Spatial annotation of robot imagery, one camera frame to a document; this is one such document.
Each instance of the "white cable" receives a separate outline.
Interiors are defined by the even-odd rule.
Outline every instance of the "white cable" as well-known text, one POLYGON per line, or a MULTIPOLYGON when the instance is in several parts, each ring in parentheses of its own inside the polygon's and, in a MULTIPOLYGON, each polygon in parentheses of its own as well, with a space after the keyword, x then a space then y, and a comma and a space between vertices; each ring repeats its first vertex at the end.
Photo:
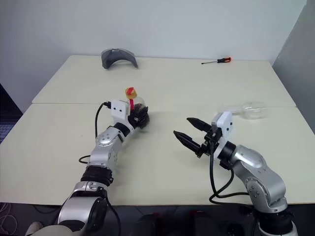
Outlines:
POLYGON ((7 235, 13 235, 16 230, 18 229, 18 221, 16 220, 16 218, 13 216, 13 215, 10 215, 10 211, 11 211, 11 203, 3 203, 3 205, 0 207, 0 213, 5 211, 6 209, 8 208, 8 211, 6 213, 6 215, 0 217, 0 230, 3 231, 5 234, 7 235), (9 231, 6 231, 4 228, 3 228, 3 224, 5 222, 5 220, 7 218, 12 218, 15 222, 15 228, 14 228, 14 231, 9 233, 9 231))

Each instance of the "orange screwdriver handle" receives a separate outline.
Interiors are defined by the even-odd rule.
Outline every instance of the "orange screwdriver handle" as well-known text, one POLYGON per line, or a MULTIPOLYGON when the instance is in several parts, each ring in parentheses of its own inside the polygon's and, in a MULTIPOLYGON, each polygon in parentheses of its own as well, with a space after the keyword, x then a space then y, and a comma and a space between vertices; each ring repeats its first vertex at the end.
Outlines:
POLYGON ((229 58, 222 58, 222 59, 218 59, 217 62, 218 63, 227 63, 227 62, 230 62, 232 61, 232 58, 229 57, 229 58))

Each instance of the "screwdriver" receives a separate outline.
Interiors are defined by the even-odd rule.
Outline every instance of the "screwdriver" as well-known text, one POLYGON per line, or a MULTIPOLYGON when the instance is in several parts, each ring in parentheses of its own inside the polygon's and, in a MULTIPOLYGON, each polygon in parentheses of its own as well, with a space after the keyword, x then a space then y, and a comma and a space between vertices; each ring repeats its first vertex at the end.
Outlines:
POLYGON ((213 62, 216 62, 216 63, 227 63, 227 62, 230 62, 232 61, 232 58, 229 57, 229 58, 222 58, 222 59, 218 59, 218 60, 213 60, 213 61, 210 61, 210 62, 204 62, 202 63, 203 64, 208 64, 208 63, 213 63, 213 62))

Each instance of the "gray plastic object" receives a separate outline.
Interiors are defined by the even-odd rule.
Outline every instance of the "gray plastic object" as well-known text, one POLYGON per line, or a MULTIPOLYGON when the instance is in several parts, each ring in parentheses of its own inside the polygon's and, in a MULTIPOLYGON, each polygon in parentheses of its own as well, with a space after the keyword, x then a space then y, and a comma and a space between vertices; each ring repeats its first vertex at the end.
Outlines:
POLYGON ((102 64, 105 69, 108 69, 113 63, 118 60, 128 60, 134 67, 138 68, 138 64, 134 54, 123 48, 106 49, 101 53, 102 64))

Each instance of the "white table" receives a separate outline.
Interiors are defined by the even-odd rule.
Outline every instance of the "white table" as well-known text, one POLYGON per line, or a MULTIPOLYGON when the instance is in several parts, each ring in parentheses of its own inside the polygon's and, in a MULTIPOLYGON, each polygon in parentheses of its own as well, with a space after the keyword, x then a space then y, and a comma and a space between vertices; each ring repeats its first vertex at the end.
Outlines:
POLYGON ((100 57, 70 56, 33 103, 99 104, 126 99, 135 87, 150 108, 210 104, 212 107, 262 101, 267 106, 295 103, 267 61, 232 61, 201 65, 205 60, 137 58, 105 70, 100 57))
MULTIPOLYGON (((32 104, 0 145, 0 202, 60 205, 84 172, 78 158, 94 148, 95 104, 32 104)), ((182 146, 172 131, 201 142, 204 133, 186 117, 210 122, 211 104, 165 106, 150 110, 150 124, 119 154, 117 175, 110 186, 114 205, 208 204, 209 158, 182 146)), ((99 131, 112 123, 109 110, 99 116, 99 131)), ((265 119, 234 118, 231 141, 259 151, 287 186, 289 203, 313 203, 315 137, 298 109, 271 108, 265 119)), ((230 173, 215 165, 217 186, 230 173)), ((235 178, 228 192, 245 190, 235 178)), ((226 201, 250 203, 247 196, 226 201)))

